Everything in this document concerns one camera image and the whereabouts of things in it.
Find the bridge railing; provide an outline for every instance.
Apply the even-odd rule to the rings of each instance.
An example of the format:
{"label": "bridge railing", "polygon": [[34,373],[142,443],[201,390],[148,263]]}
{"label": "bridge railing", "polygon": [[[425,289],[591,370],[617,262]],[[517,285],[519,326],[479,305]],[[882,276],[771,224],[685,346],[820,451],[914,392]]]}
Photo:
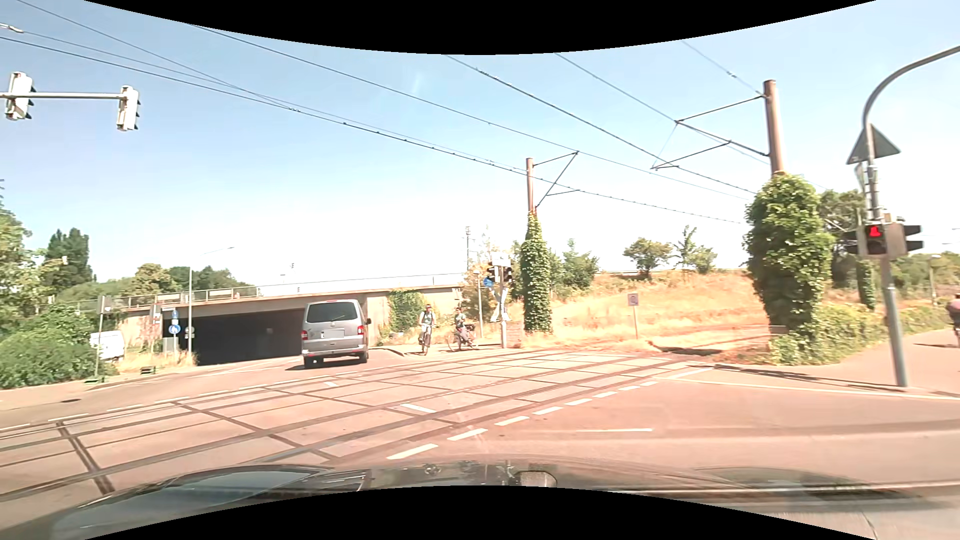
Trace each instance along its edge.
{"label": "bridge railing", "polygon": [[[324,282],[280,283],[272,285],[250,285],[221,289],[193,291],[193,304],[208,304],[224,300],[249,298],[267,298],[277,296],[296,296],[299,294],[325,294],[348,290],[416,288],[434,285],[453,285],[463,280],[463,273],[423,274],[417,276],[393,276],[389,278],[361,278],[357,280],[333,280]],[[142,296],[124,296],[113,299],[114,309],[187,304],[189,291],[150,294]],[[97,308],[96,299],[79,302],[65,302],[75,306],[78,311],[93,311]]]}

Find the road sign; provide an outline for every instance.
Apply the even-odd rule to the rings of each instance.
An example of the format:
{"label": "road sign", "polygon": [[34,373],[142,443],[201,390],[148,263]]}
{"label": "road sign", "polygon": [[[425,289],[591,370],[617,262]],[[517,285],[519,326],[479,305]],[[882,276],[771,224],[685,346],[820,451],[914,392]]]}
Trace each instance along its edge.
{"label": "road sign", "polygon": [[[886,158],[888,156],[895,156],[900,153],[900,148],[894,146],[894,143],[890,142],[890,139],[883,136],[883,134],[874,127],[873,124],[870,125],[870,128],[874,130],[874,158]],[[850,157],[847,158],[847,165],[856,165],[862,161],[867,160],[867,132],[861,131],[860,137],[856,140],[856,144],[853,145],[853,151],[850,152]]]}

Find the lane marking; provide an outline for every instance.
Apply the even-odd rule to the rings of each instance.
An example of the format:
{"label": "lane marking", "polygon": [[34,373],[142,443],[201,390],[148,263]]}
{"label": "lane marking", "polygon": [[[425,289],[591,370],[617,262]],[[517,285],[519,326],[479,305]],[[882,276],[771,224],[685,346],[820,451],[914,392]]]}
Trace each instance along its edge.
{"label": "lane marking", "polygon": [[419,406],[419,405],[413,405],[413,404],[401,404],[400,406],[405,406],[407,408],[412,408],[414,410],[418,410],[420,412],[426,412],[426,413],[437,412],[436,410],[426,408],[425,406]]}
{"label": "lane marking", "polygon": [[404,457],[410,457],[411,455],[419,454],[419,453],[421,453],[421,452],[426,452],[426,451],[428,451],[428,450],[437,448],[437,446],[438,446],[438,445],[435,445],[435,444],[425,444],[425,445],[423,445],[423,446],[418,446],[418,447],[416,447],[416,448],[414,448],[414,449],[410,449],[410,450],[408,450],[408,451],[406,451],[406,452],[401,452],[401,453],[399,453],[399,454],[388,455],[388,456],[387,456],[387,459],[403,459]]}
{"label": "lane marking", "polygon": [[109,408],[109,409],[107,409],[107,412],[113,412],[113,411],[115,411],[115,410],[124,410],[124,409],[126,409],[126,408],[134,408],[134,407],[138,407],[138,406],[143,406],[143,404],[127,405],[127,406],[116,406],[116,407],[114,407],[114,408]]}
{"label": "lane marking", "polygon": [[623,430],[577,430],[582,433],[625,433],[628,431],[653,431],[652,428],[626,428]]}
{"label": "lane marking", "polygon": [[560,409],[562,409],[562,408],[563,408],[563,407],[561,407],[561,406],[551,406],[551,407],[545,408],[544,410],[538,410],[538,411],[534,412],[534,414],[546,414],[546,413],[548,413],[548,412],[554,412],[554,411],[560,410]]}
{"label": "lane marking", "polygon": [[480,433],[483,433],[485,431],[487,430],[484,430],[483,428],[480,428],[479,430],[470,430],[470,431],[467,431],[466,433],[460,433],[459,435],[453,435],[452,437],[447,437],[446,440],[459,441],[461,439],[472,437],[473,435],[479,435]]}
{"label": "lane marking", "polygon": [[51,418],[50,420],[47,420],[47,422],[57,422],[58,420],[66,420],[68,418],[80,418],[81,416],[89,416],[89,415],[90,415],[89,412],[82,412],[80,414],[71,414],[70,416],[61,416],[58,418]]}
{"label": "lane marking", "polygon": [[857,394],[861,396],[879,396],[883,398],[914,398],[918,400],[960,401],[960,398],[948,396],[917,396],[914,394],[895,394],[892,392],[859,392],[856,390],[827,390],[825,388],[797,388],[795,386],[770,386],[766,384],[747,384],[745,382],[719,382],[716,380],[679,380],[679,382],[697,382],[700,384],[720,384],[723,386],[746,386],[748,388],[770,388],[773,390],[799,390],[802,392],[826,392],[828,394]]}
{"label": "lane marking", "polygon": [[681,378],[681,377],[686,377],[687,375],[696,375],[696,374],[698,374],[698,373],[703,373],[703,372],[705,372],[705,371],[710,371],[710,370],[712,370],[712,369],[713,369],[713,368],[711,368],[711,367],[704,367],[704,368],[700,368],[700,369],[695,369],[695,370],[693,370],[693,371],[688,371],[688,372],[686,372],[686,373],[678,373],[677,375],[671,375],[670,377],[663,377],[662,379],[675,380],[675,379],[679,379],[679,378]]}
{"label": "lane marking", "polygon": [[514,423],[514,422],[519,422],[519,421],[521,421],[521,420],[530,420],[530,417],[529,417],[529,416],[516,416],[516,417],[514,417],[514,418],[511,418],[510,420],[504,420],[503,422],[497,422],[497,423],[494,424],[494,425],[495,425],[495,426],[509,426],[509,425],[511,425],[512,423]]}

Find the white van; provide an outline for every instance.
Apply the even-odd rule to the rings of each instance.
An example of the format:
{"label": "white van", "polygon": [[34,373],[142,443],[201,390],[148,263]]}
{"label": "white van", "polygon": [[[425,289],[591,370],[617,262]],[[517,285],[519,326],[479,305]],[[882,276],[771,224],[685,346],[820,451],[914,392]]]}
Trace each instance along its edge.
{"label": "white van", "polygon": [[[100,335],[100,359],[109,360],[111,362],[116,362],[123,359],[124,353],[127,351],[127,344],[123,341],[123,333],[119,330],[115,331],[105,331]],[[96,332],[90,335],[90,345],[93,348],[97,347],[97,336]]]}

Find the white dashed line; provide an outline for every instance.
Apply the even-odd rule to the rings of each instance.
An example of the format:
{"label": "white dashed line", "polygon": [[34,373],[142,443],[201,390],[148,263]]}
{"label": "white dashed line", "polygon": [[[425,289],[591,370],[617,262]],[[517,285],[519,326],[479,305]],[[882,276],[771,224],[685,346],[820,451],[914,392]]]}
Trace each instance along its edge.
{"label": "white dashed line", "polygon": [[127,406],[117,406],[117,407],[114,407],[114,408],[109,408],[109,409],[107,409],[107,412],[113,412],[113,411],[116,411],[116,410],[124,410],[124,409],[127,409],[127,408],[134,408],[134,407],[138,407],[138,406],[143,406],[143,404],[127,405]]}
{"label": "white dashed line", "polygon": [[560,410],[560,409],[562,409],[562,408],[563,408],[563,407],[561,407],[561,406],[551,406],[551,407],[545,408],[544,410],[538,410],[538,411],[534,412],[534,414],[547,414],[547,413],[549,413],[549,412],[553,412],[553,411],[555,411],[555,410]]}
{"label": "white dashed line", "polygon": [[433,409],[431,409],[431,408],[426,408],[425,406],[419,406],[419,405],[413,405],[413,404],[402,404],[401,406],[405,406],[405,407],[407,407],[407,408],[412,408],[412,409],[418,410],[418,411],[420,411],[420,412],[426,412],[426,413],[437,412],[436,410],[433,410]]}
{"label": "white dashed line", "polygon": [[529,416],[517,416],[517,417],[511,418],[510,420],[504,420],[503,422],[497,422],[495,425],[496,425],[496,426],[509,426],[509,425],[511,425],[512,423],[514,423],[514,422],[519,422],[519,421],[521,421],[521,420],[530,420],[530,417],[529,417]]}
{"label": "white dashed line", "polygon": [[626,428],[624,430],[577,430],[582,433],[625,433],[628,431],[653,431],[651,428]]}
{"label": "white dashed line", "polygon": [[479,430],[470,430],[470,431],[467,431],[466,433],[460,433],[459,435],[453,435],[452,437],[447,437],[446,440],[448,440],[448,441],[459,441],[459,440],[461,440],[461,439],[466,439],[466,438],[468,438],[468,437],[472,437],[473,435],[479,435],[480,433],[483,433],[483,432],[485,432],[485,431],[487,431],[487,430],[484,430],[483,428],[481,428],[481,429],[479,429]]}
{"label": "white dashed line", "polygon": [[389,455],[389,456],[387,456],[387,459],[403,459],[404,457],[410,457],[411,455],[419,454],[419,453],[421,453],[421,452],[426,452],[426,451],[428,451],[428,450],[430,450],[430,449],[437,448],[437,446],[438,446],[438,445],[435,445],[435,444],[425,444],[425,445],[423,445],[423,446],[418,446],[418,447],[416,447],[416,448],[410,449],[410,450],[408,450],[408,451],[406,451],[406,452],[401,452],[401,453],[399,453],[399,454]]}
{"label": "white dashed line", "polygon": [[68,418],[80,418],[81,416],[89,416],[89,414],[90,414],[89,412],[84,412],[81,414],[71,414],[70,416],[61,416],[58,418],[51,418],[50,420],[47,420],[47,422],[57,422],[58,420],[66,420]]}

